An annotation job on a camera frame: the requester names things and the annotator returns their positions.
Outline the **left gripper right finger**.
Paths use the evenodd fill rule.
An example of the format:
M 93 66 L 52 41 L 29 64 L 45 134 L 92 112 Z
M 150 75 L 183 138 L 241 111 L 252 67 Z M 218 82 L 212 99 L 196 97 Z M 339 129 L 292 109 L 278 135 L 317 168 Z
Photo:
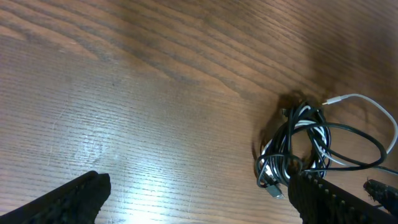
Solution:
M 397 223 L 397 215 L 382 211 L 308 172 L 290 178 L 288 195 L 304 223 Z

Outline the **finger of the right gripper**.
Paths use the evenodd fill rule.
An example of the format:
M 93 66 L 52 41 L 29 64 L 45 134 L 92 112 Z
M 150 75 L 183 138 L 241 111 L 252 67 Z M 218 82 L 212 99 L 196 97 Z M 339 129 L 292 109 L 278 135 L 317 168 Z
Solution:
M 397 215 L 397 189 L 373 179 L 363 185 L 369 196 L 390 214 Z

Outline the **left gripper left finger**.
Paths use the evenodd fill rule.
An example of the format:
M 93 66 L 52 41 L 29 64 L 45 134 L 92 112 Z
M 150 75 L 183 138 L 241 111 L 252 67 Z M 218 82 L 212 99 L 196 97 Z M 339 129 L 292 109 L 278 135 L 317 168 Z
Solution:
M 92 170 L 1 215 L 1 223 L 94 223 L 110 194 L 109 174 Z

